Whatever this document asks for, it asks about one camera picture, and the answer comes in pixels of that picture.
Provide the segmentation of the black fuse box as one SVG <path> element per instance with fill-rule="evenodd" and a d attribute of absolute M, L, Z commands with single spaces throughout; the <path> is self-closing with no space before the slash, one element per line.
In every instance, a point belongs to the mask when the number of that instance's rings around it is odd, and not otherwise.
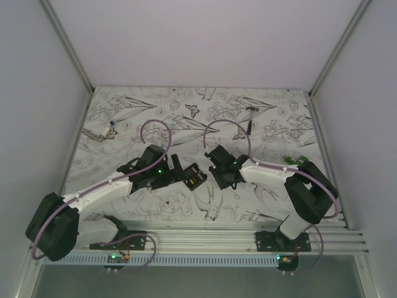
<path fill-rule="evenodd" d="M 190 191 L 196 190 L 207 181 L 207 175 L 199 169 L 197 163 L 191 164 L 188 168 L 183 170 L 183 173 L 185 174 L 184 184 Z"/>

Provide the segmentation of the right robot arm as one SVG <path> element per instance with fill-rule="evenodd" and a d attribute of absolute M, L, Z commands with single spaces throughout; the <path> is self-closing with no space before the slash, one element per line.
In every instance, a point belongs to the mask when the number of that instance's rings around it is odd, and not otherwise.
<path fill-rule="evenodd" d="M 220 189 L 239 183 L 268 184 L 285 188 L 294 211 L 282 220 L 275 233 L 275 244 L 289 251 L 309 227 L 320 223 L 332 205 L 338 205 L 338 190 L 310 161 L 300 165 L 261 163 L 250 155 L 234 157 L 218 145 L 205 156 L 212 162 L 209 170 Z"/>

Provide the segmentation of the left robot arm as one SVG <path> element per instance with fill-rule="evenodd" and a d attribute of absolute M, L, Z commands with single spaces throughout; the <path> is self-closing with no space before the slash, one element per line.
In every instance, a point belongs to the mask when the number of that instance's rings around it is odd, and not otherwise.
<path fill-rule="evenodd" d="M 132 231 L 113 215 L 97 222 L 88 222 L 88 216 L 139 189 L 159 189 L 184 178 L 176 154 L 167 156 L 166 150 L 150 145 L 141 157 L 119 166 L 108 178 L 85 190 L 64 196 L 47 194 L 25 231 L 32 242 L 32 258 L 39 260 L 36 252 L 41 251 L 43 257 L 58 261 L 81 246 L 122 248 Z"/>

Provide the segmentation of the small hammer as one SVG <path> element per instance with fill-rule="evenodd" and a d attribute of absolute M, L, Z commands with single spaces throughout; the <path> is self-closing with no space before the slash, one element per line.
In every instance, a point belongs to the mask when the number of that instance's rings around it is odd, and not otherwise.
<path fill-rule="evenodd" d="M 247 133 L 248 133 L 248 135 L 250 135 L 251 131 L 252 131 L 252 120 L 253 120 L 254 113 L 258 112 L 259 109 L 256 108 L 256 107 L 250 106 L 250 107 L 247 107 L 246 110 L 250 112 L 250 114 L 249 114 L 249 122 L 248 122 L 248 129 L 247 129 Z"/>

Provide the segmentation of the floral patterned mat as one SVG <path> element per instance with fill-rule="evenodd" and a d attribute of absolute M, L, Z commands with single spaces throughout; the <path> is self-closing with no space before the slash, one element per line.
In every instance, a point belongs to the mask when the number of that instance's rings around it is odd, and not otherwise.
<path fill-rule="evenodd" d="M 250 112 L 256 107 L 248 135 Z M 222 145 L 234 156 L 282 164 L 285 155 L 307 157 L 323 168 L 304 92 L 237 88 L 99 87 L 84 128 L 116 121 L 114 139 L 97 142 L 83 133 L 66 182 L 66 193 L 85 189 L 142 155 L 149 144 L 177 154 L 183 168 L 208 171 L 205 150 Z M 213 176 L 194 191 L 185 184 L 141 189 L 96 209 L 91 219 L 165 222 L 241 222 L 284 219 L 293 205 L 282 186 L 239 184 L 220 190 Z"/>

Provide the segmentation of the green connector part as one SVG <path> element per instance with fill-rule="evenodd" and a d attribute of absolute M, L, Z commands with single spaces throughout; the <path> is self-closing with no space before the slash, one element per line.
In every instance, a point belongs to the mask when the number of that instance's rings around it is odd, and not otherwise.
<path fill-rule="evenodd" d="M 285 155 L 283 160 L 289 165 L 301 165 L 302 163 L 309 161 L 309 159 L 305 156 L 301 156 L 299 158 L 293 158 L 292 156 Z"/>

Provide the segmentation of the metal latch with blue knob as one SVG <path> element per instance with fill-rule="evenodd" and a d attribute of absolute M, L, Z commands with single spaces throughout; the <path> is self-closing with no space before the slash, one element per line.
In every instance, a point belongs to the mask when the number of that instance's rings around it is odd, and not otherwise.
<path fill-rule="evenodd" d="M 106 124 L 100 124 L 96 129 L 86 129 L 83 128 L 82 133 L 97 142 L 103 142 L 104 140 L 114 139 L 118 134 L 115 130 L 116 121 L 111 120 Z"/>

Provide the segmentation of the left controller board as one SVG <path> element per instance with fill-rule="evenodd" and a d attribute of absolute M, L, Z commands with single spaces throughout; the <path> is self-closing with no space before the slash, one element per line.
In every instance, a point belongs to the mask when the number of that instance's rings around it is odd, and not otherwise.
<path fill-rule="evenodd" d="M 125 267 L 126 264 L 129 263 L 129 258 L 130 256 L 124 253 L 111 253 L 107 256 L 104 268 L 107 273 L 118 273 Z"/>

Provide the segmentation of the controller board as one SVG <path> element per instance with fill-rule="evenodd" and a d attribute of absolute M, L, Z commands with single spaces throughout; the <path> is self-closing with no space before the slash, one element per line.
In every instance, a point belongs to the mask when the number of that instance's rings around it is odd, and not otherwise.
<path fill-rule="evenodd" d="M 283 275 L 289 273 L 291 276 L 293 276 L 299 266 L 298 256 L 278 255 L 277 261 L 278 261 L 277 269 L 281 271 Z"/>
<path fill-rule="evenodd" d="M 129 258 L 130 256 L 124 253 L 111 253 L 107 256 L 104 268 L 107 273 L 118 273 L 125 267 L 126 264 L 129 263 Z"/>

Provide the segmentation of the right controller board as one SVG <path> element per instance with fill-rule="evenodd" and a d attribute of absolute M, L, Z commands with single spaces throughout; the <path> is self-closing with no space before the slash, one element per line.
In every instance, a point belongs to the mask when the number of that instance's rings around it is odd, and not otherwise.
<path fill-rule="evenodd" d="M 299 266 L 298 256 L 278 255 L 277 261 L 278 261 L 277 269 L 281 271 L 283 275 L 289 273 L 291 276 L 293 276 Z"/>

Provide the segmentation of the aluminium rail frame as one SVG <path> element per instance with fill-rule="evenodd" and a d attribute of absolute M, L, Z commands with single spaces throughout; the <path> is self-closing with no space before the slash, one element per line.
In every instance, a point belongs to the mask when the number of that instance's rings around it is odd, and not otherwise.
<path fill-rule="evenodd" d="M 87 220 L 97 222 L 102 218 Z M 145 231 L 166 250 L 187 251 L 240 251 L 257 250 L 255 233 L 275 232 L 279 227 L 276 220 L 241 222 L 151 222 L 121 221 L 128 230 Z M 342 223 L 325 222 L 318 228 L 306 231 L 309 235 L 312 253 L 324 250 L 328 254 L 349 255 L 368 253 L 367 245 L 360 231 L 348 230 Z M 74 249 L 89 249 L 89 246 Z"/>

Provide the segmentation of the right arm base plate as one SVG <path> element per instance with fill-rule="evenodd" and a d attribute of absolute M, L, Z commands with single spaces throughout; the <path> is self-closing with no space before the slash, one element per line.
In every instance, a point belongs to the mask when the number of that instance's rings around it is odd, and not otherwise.
<path fill-rule="evenodd" d="M 293 253 L 296 248 L 298 249 L 298 252 L 311 251 L 309 235 L 305 232 L 299 234 L 299 236 L 294 240 L 287 238 L 279 230 L 276 230 L 275 232 L 256 232 L 255 244 L 257 251 Z"/>

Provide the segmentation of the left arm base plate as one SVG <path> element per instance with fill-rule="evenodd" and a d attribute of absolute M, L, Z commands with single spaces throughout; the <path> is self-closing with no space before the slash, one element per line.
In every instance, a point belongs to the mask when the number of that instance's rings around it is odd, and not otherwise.
<path fill-rule="evenodd" d="M 119 231 L 111 240 L 89 245 L 90 250 L 144 250 L 146 245 L 145 231 Z"/>

